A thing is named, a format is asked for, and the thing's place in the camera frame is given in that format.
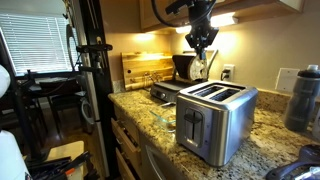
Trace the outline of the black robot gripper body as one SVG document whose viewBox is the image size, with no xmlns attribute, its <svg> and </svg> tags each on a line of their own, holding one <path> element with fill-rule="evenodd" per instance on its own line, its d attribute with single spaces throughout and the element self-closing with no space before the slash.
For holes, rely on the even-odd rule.
<svg viewBox="0 0 320 180">
<path fill-rule="evenodd" d="M 197 54 L 203 54 L 219 32 L 218 27 L 211 25 L 211 13 L 215 3 L 216 0 L 193 0 L 193 5 L 188 8 L 191 30 L 185 38 Z"/>
</svg>

